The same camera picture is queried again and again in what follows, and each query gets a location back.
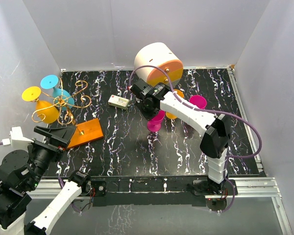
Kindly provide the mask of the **pink wine glass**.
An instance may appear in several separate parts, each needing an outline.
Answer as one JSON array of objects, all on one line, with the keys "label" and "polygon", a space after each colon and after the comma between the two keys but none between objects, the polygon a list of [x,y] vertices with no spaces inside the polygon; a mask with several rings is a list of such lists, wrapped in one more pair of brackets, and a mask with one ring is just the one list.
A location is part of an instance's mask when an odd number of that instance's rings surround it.
[{"label": "pink wine glass", "polygon": [[161,123],[165,117],[165,111],[160,110],[159,113],[147,122],[147,128],[151,132],[158,132],[161,129]]},{"label": "pink wine glass", "polygon": [[207,100],[200,95],[191,96],[189,102],[200,109],[205,109],[207,106]]}]

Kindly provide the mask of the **yellow wine glass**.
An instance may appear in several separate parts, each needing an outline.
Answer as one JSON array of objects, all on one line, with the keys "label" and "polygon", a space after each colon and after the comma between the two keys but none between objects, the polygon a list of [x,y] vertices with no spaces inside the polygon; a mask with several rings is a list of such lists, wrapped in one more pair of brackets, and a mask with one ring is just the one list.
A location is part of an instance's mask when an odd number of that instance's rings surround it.
[{"label": "yellow wine glass", "polygon": [[32,86],[23,91],[22,100],[36,103],[35,111],[31,116],[33,122],[52,124],[58,119],[59,111],[54,104],[46,100],[41,100],[41,94],[42,91],[39,87]]},{"label": "yellow wine glass", "polygon": [[[181,97],[181,98],[184,98],[184,94],[181,90],[178,90],[178,89],[174,89],[174,91],[176,91],[176,93]],[[169,119],[176,119],[177,116],[169,113],[169,112],[166,112],[166,117],[169,118]]]}]

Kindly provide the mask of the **blue wine glass back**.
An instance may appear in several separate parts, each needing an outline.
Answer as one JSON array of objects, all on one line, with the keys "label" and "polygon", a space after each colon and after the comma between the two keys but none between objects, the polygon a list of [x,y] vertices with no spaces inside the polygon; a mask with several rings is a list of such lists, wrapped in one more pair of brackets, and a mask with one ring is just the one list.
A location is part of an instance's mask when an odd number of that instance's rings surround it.
[{"label": "blue wine glass back", "polygon": [[58,97],[62,98],[67,106],[71,109],[74,105],[74,99],[71,97],[71,95],[61,88],[57,88],[57,85],[59,83],[59,78],[52,74],[45,76],[41,82],[40,85],[43,89],[53,89],[52,97],[58,101]]}]

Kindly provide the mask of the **pink wine glass front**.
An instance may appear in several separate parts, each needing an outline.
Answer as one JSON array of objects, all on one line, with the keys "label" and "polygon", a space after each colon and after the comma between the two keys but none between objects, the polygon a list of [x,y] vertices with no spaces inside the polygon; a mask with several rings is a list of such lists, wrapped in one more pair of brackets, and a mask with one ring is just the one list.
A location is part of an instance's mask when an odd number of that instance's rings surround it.
[{"label": "pink wine glass front", "polygon": [[191,96],[189,102],[200,109],[205,109],[207,106],[207,100],[200,95]]}]

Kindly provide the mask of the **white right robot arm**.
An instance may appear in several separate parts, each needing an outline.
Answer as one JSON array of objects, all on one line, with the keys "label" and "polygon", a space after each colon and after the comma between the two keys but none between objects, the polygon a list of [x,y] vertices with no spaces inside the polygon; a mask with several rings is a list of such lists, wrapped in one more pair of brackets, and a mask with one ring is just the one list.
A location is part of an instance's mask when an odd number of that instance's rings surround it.
[{"label": "white right robot arm", "polygon": [[171,91],[169,86],[158,83],[151,86],[139,79],[129,87],[135,95],[136,106],[147,121],[160,111],[168,112],[191,126],[201,136],[200,149],[208,160],[208,177],[201,191],[220,194],[226,189],[226,154],[230,141],[229,118],[205,112]]}]

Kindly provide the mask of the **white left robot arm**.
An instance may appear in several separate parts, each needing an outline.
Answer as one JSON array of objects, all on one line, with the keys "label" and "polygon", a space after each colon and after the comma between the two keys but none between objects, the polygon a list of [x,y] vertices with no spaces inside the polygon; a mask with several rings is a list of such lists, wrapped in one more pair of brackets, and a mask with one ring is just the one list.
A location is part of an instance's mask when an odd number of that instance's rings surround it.
[{"label": "white left robot arm", "polygon": [[41,142],[23,136],[21,127],[12,127],[9,138],[1,145],[10,145],[0,165],[0,235],[49,235],[64,211],[80,195],[91,191],[91,177],[79,170],[73,172],[52,202],[31,222],[24,218],[32,200],[29,192],[39,185],[50,163],[62,158],[75,133],[75,126],[46,128],[35,126],[34,132],[48,140]]}]

